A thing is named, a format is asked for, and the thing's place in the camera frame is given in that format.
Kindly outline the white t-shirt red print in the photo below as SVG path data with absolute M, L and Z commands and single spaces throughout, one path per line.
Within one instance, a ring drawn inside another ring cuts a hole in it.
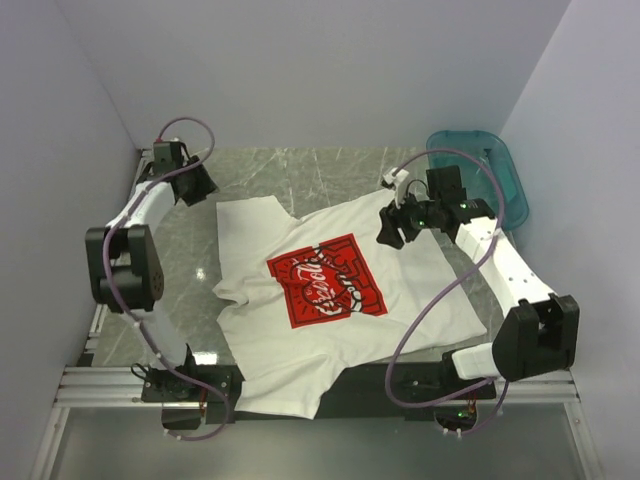
M 311 419 L 347 368 L 485 333 L 430 231 L 378 244 L 379 190 L 302 218 L 273 197 L 217 206 L 218 322 L 243 412 Z

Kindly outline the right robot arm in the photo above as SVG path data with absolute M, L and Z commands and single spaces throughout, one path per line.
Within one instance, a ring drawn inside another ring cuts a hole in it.
M 557 295 L 529 268 L 487 202 L 468 198 L 458 167 L 427 171 L 424 200 L 410 193 L 411 182 L 402 169 L 384 175 L 382 185 L 395 198 L 380 212 L 378 242 L 401 249 L 423 230 L 440 230 L 476 265 L 504 316 L 493 341 L 444 355 L 438 377 L 442 393 L 460 399 L 475 379 L 513 382 L 570 368 L 580 315 L 576 300 Z

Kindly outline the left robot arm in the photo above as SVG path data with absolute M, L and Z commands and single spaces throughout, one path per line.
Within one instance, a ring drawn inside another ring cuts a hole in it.
M 143 380 L 146 400 L 186 402 L 210 391 L 162 305 L 165 278 L 154 233 L 177 203 L 192 206 L 216 190 L 201 159 L 182 141 L 157 139 L 123 210 L 85 234 L 94 300 L 127 320 L 145 350 L 145 364 L 131 371 Z

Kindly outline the teal plastic bin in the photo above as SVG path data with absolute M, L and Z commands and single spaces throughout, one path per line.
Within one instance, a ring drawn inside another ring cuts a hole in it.
M 426 141 L 427 150 L 445 148 L 463 151 L 492 171 L 504 198 L 502 228 L 505 231 L 513 231 L 526 221 L 529 215 L 526 196 L 510 152 L 498 136 L 481 130 L 442 130 Z M 429 156 L 429 164 L 431 168 L 457 165 L 467 197 L 483 199 L 498 213 L 499 203 L 493 184 L 475 163 L 451 153 L 434 153 Z

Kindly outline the aluminium frame rail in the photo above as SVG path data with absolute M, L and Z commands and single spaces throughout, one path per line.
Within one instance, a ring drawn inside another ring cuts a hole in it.
M 143 381 L 126 367 L 67 367 L 53 402 L 58 408 L 151 407 L 142 400 Z M 512 383 L 507 404 L 578 403 L 580 396 L 568 371 Z

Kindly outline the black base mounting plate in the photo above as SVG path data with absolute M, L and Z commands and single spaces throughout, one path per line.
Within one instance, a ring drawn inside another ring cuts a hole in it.
M 332 387 L 323 394 L 318 419 L 392 418 L 431 421 L 433 407 L 403 409 L 392 403 L 384 390 L 387 366 L 365 364 L 344 370 Z M 291 416 L 241 411 L 239 402 L 244 377 L 235 365 L 197 365 L 189 370 L 195 378 L 225 394 L 233 412 L 230 420 L 285 420 Z M 141 402 L 162 408 L 162 422 L 167 428 L 185 426 L 196 429 L 202 422 L 214 424 L 226 416 L 223 401 L 197 385 L 185 382 L 166 370 L 144 367 L 139 363 L 131 373 L 143 381 Z M 470 381 L 456 380 L 443 374 L 434 362 L 409 362 L 395 365 L 391 386 L 394 395 L 405 402 L 421 403 L 471 386 Z

